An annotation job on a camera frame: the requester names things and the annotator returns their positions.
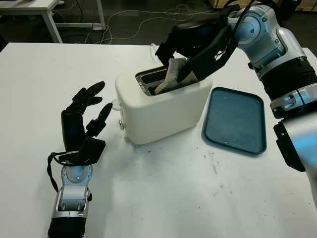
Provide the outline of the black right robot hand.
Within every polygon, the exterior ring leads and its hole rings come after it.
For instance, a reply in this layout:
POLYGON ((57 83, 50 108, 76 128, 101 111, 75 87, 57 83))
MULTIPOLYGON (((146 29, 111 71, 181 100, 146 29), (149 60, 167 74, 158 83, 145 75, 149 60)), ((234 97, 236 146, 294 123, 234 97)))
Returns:
POLYGON ((226 25, 221 18, 221 13, 216 12, 204 20, 175 25, 167 39, 161 42, 155 55, 165 67, 168 67, 175 52, 188 58, 187 63, 177 71, 177 83, 184 81, 190 73, 198 80, 203 80, 211 74, 208 64, 214 55, 212 42, 222 26, 226 25))

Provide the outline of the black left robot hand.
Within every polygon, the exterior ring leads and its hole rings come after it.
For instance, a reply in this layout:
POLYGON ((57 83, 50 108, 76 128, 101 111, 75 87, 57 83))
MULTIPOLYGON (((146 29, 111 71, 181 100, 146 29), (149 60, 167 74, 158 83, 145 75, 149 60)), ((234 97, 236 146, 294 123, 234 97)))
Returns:
POLYGON ((72 103, 61 112, 62 137, 67 152, 80 149, 86 137, 96 137, 106 126, 113 103, 106 104, 96 119, 91 120, 87 126, 83 124, 83 114, 87 107, 100 103, 103 98, 98 97, 105 87, 100 81, 89 88, 81 88, 72 98, 72 103))

